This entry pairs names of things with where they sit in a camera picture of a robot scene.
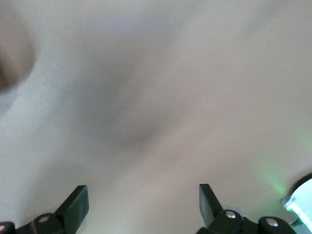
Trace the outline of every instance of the metal screw head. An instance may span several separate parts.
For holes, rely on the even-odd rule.
[[[236,215],[233,211],[227,211],[225,214],[228,218],[236,218]]]
[[[267,218],[267,223],[272,227],[278,227],[278,222],[273,218]]]
[[[43,222],[45,222],[45,221],[47,221],[49,219],[49,216],[47,215],[47,216],[43,216],[43,217],[41,217],[40,219],[39,219],[39,223],[43,223]]]

